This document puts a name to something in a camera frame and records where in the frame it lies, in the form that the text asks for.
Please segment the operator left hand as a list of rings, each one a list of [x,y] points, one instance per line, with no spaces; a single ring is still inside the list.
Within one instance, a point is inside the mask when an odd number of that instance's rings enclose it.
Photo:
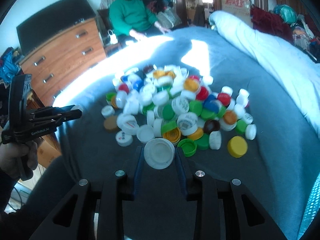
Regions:
[[[27,166],[35,170],[38,166],[37,148],[43,140],[37,138],[31,142],[31,146],[9,143],[1,144],[1,170],[12,179],[20,179],[17,158],[27,156]]]

